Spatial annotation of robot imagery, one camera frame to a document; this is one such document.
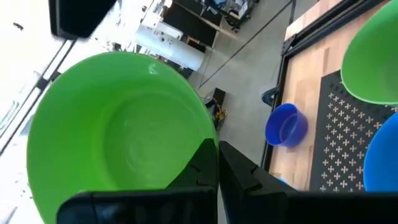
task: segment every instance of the cross-shaped hole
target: cross-shaped hole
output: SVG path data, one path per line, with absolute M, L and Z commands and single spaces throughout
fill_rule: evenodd
M 338 172 L 336 172 L 336 174 L 333 175 L 333 176 L 335 177 L 336 180 L 338 180 L 338 179 L 341 177 L 340 174 L 339 174 Z
M 368 118 L 366 118 L 365 121 L 368 122 L 368 124 L 370 124 L 370 123 L 373 121 L 373 118 L 371 118 L 370 116 L 368 116 Z
M 337 166 L 340 166 L 340 164 L 341 164 L 340 159 L 337 159 L 337 160 L 335 161 L 335 164 L 336 164 Z
M 344 166 L 343 168 L 341 168 L 341 171 L 345 174 L 348 171 L 348 168 Z
M 363 118 L 363 117 L 365 116 L 365 113 L 360 112 L 358 116 L 359 116 L 360 118 Z
M 363 129 L 365 129 L 365 126 L 363 126 L 362 124 L 359 125 L 358 130 L 362 131 Z
M 358 156 L 359 159 L 362 159 L 363 157 L 365 157 L 365 154 L 363 154 L 363 152 L 360 151 L 356 156 Z
M 331 179 L 329 179 L 326 183 L 329 185 L 329 187 L 333 185 L 333 181 L 331 181 Z
M 359 145 L 362 145 L 365 142 L 365 140 L 363 138 L 359 138 L 357 143 L 359 143 Z
M 344 144 L 345 146 L 347 146 L 347 145 L 349 144 L 349 140 L 345 139 L 345 140 L 343 141 L 343 144 Z
M 356 178 L 356 176 L 355 176 L 353 173 L 351 173 L 351 174 L 348 176 L 348 178 L 349 178 L 350 181 L 354 181 L 354 179 Z
M 342 188 L 345 188 L 345 187 L 347 187 L 348 184 L 347 184 L 347 182 L 345 180 L 343 180 L 343 181 L 340 182 L 340 185 L 341 185 Z
M 349 149 L 351 152 L 354 152 L 356 150 L 356 146 L 352 145 Z
M 356 136 L 357 136 L 357 134 L 353 131 L 351 134 L 350 134 L 350 136 L 351 136 L 351 138 L 355 138 Z
M 359 181 L 357 184 L 355 184 L 355 187 L 358 188 L 358 190 L 361 190 L 363 188 L 363 184 L 361 181 Z
M 357 171 L 359 174 L 362 174 L 362 172 L 363 172 L 362 166 L 359 166 L 358 168 L 356 168 L 356 171 Z
M 334 168 L 333 166 L 330 166 L 330 167 L 328 168 L 328 171 L 329 171 L 329 173 L 331 173 L 331 172 L 335 171 L 335 168 Z
M 347 152 L 344 152 L 343 155 L 341 155 L 344 159 L 347 159 L 349 157 L 349 154 Z
M 366 135 L 368 136 L 368 138 L 370 138 L 372 136 L 372 134 L 373 134 L 373 131 L 371 131 L 371 130 L 368 130 L 366 132 Z
M 342 150 L 343 150 L 343 148 L 340 147 L 340 146 L 338 146 L 338 147 L 336 148 L 336 151 L 337 151 L 338 153 L 340 153 Z
M 356 164 L 356 161 L 355 161 L 354 159 L 351 159 L 348 163 L 349 163 L 351 166 L 354 166 L 354 165 Z
M 376 124 L 373 125 L 373 127 L 375 127 L 376 129 L 379 129 L 381 127 L 381 123 L 377 122 Z
M 353 125 L 353 126 L 355 126 L 355 124 L 356 123 L 358 123 L 355 119 L 353 119 L 353 121 L 351 122 L 351 124 Z

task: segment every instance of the black metal rail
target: black metal rail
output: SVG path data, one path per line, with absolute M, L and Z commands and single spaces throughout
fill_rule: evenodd
M 11 140 L 13 139 L 13 137 L 15 136 L 15 134 L 17 133 L 17 131 L 19 130 L 19 128 L 21 127 L 22 123 L 25 121 L 25 119 L 27 118 L 27 116 L 29 115 L 30 111 L 32 110 L 32 108 L 35 106 L 35 104 L 38 102 L 39 98 L 42 96 L 42 94 L 44 93 L 45 89 L 48 87 L 48 85 L 50 84 L 50 82 L 54 81 L 58 76 L 58 69 L 60 68 L 61 64 L 63 63 L 63 61 L 66 59 L 66 57 L 68 56 L 68 54 L 70 53 L 70 51 L 72 50 L 73 46 L 75 45 L 77 40 L 73 40 L 71 45 L 68 47 L 67 51 L 62 55 L 60 54 L 61 50 L 63 49 L 63 47 L 65 46 L 65 43 L 67 42 L 67 40 L 64 40 L 62 43 L 62 46 L 59 48 L 59 50 L 57 51 L 57 53 L 54 55 L 54 57 L 51 59 L 50 63 L 47 65 L 47 67 L 45 68 L 45 70 L 42 72 L 41 76 L 38 78 L 36 84 L 33 86 L 33 88 L 31 89 L 30 93 L 28 94 L 28 96 L 26 97 L 25 101 L 23 102 L 23 104 L 21 105 L 21 107 L 19 108 L 18 112 L 16 113 L 15 117 L 17 116 L 18 113 L 21 112 L 22 107 L 25 105 L 26 101 L 30 98 L 30 96 L 32 96 L 33 91 L 37 88 L 40 90 L 39 94 L 37 94 L 34 98 L 34 101 L 31 105 L 29 105 L 27 111 L 24 113 L 22 119 L 18 122 L 18 125 L 16 126 L 15 129 L 12 130 L 11 135 L 8 137 L 7 141 L 4 143 L 4 145 L 1 147 L 0 150 L 0 156 L 3 154 L 3 152 L 6 150 L 6 148 L 8 147 L 9 143 L 11 142 Z M 49 71 L 49 68 L 52 66 L 52 64 L 54 63 L 55 59 L 57 57 L 62 57 L 61 60 L 59 61 L 59 63 L 55 66 L 55 68 L 53 69 L 53 71 L 51 72 L 51 76 L 48 79 L 44 78 L 44 75 Z
M 278 92 L 272 104 L 272 111 L 282 103 L 289 60 L 381 2 L 383 0 L 343 0 L 299 33 L 287 39 L 282 46 L 282 59 L 277 80 Z M 269 171 L 271 166 L 273 150 L 274 147 L 266 142 L 261 159 L 261 167 L 266 171 Z

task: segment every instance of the black metal plate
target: black metal plate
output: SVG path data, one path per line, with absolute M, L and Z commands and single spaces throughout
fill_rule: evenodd
M 374 133 L 397 108 L 350 95 L 340 71 L 322 78 L 310 190 L 363 192 L 363 161 Z

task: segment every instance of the black frame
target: black frame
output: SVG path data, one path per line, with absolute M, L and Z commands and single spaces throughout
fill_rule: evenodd
M 282 46 L 282 59 L 279 67 L 277 86 L 263 95 L 263 100 L 266 99 L 265 103 L 272 106 L 271 111 L 282 103 L 287 67 L 292 57 L 383 1 L 384 0 L 342 0 L 299 33 L 285 40 Z M 267 93 L 275 92 L 274 99 L 269 102 L 270 96 L 268 96 Z M 265 143 L 264 151 L 262 152 L 261 167 L 266 171 L 269 171 L 271 166 L 273 149 L 274 147 L 268 144 L 268 142 Z

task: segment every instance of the white cylinder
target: white cylinder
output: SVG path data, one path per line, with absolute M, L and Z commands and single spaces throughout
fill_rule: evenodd
M 141 25 L 136 33 L 136 43 L 147 47 L 183 67 L 197 71 L 205 54 L 155 28 Z

